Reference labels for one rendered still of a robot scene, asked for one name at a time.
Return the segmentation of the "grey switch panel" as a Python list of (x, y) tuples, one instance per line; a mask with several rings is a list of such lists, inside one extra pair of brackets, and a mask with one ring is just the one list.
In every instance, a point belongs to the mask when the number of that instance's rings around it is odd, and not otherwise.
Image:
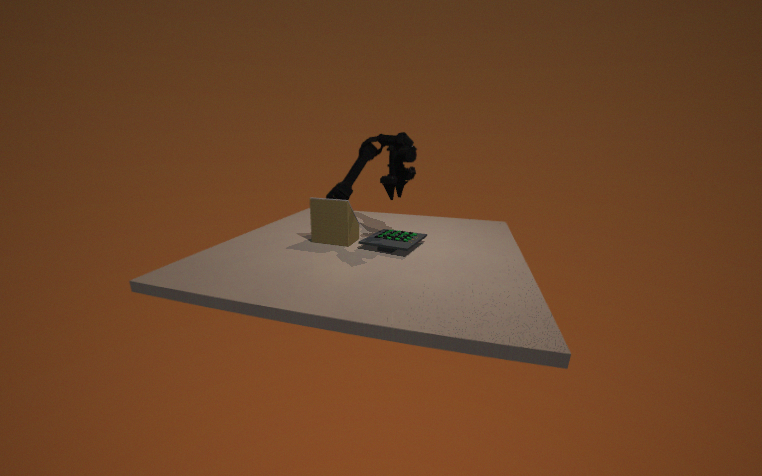
[(408, 251), (427, 234), (382, 229), (360, 241), (359, 244), (377, 246), (377, 251), (393, 253), (396, 250)]

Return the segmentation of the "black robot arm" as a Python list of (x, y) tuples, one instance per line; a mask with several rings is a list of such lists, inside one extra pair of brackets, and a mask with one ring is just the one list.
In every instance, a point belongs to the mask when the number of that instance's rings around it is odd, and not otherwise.
[[(381, 144), (381, 148), (378, 150), (372, 142), (379, 142)], [(392, 162), (413, 162), (415, 161), (417, 157), (417, 148), (413, 146), (414, 142), (411, 140), (411, 138), (405, 133), (398, 133), (397, 136), (395, 135), (383, 135), (379, 134), (376, 137), (370, 137), (366, 141), (364, 141), (361, 144), (361, 147), (359, 149), (359, 156), (356, 159), (355, 163), (347, 173), (346, 177), (343, 181), (337, 183), (331, 191), (326, 195), (326, 198), (328, 199), (341, 199), (341, 200), (348, 200), (350, 198), (350, 195), (352, 194), (352, 185), (355, 182), (356, 178), (362, 171), (363, 167), (367, 163), (367, 161), (373, 159), (376, 155), (380, 154), (382, 152), (382, 149), (385, 146), (390, 146), (387, 151), (389, 151), (389, 161)], [(410, 168), (406, 167), (398, 167), (397, 177), (406, 177), (407, 179), (414, 178), (416, 174), (415, 167), (411, 166)], [(335, 198), (336, 197), (336, 198)]]

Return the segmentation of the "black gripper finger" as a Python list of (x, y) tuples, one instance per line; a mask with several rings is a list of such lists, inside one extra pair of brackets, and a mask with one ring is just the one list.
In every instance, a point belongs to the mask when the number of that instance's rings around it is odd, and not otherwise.
[(385, 189), (386, 189), (386, 191), (387, 191), (387, 193), (388, 193), (388, 196), (389, 196), (390, 200), (393, 200), (393, 197), (394, 197), (394, 189), (395, 189), (395, 187), (397, 186), (397, 184), (385, 184), (385, 183), (383, 183), (382, 185), (384, 185), (384, 187), (385, 187)]
[(401, 197), (401, 195), (402, 195), (402, 191), (403, 191), (403, 188), (404, 188), (404, 185), (405, 185), (407, 182), (408, 182), (408, 181), (397, 181), (397, 183), (395, 183), (395, 184), (397, 184), (397, 186), (396, 186), (396, 191), (397, 191), (397, 195), (398, 195), (398, 197)]

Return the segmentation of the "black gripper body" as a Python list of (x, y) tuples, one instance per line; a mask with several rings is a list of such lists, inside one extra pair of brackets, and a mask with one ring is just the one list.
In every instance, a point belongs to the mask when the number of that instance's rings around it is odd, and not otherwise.
[(395, 184), (395, 183), (397, 183), (397, 181), (410, 180), (410, 179), (407, 179), (406, 177), (403, 177), (403, 176), (401, 176), (401, 177), (398, 176), (397, 177), (398, 167), (403, 167), (403, 166), (405, 166), (405, 164), (403, 164), (402, 161), (400, 161), (400, 162), (389, 161), (389, 164), (388, 164), (389, 174), (387, 174), (387, 176), (382, 176), (380, 178), (380, 183)]

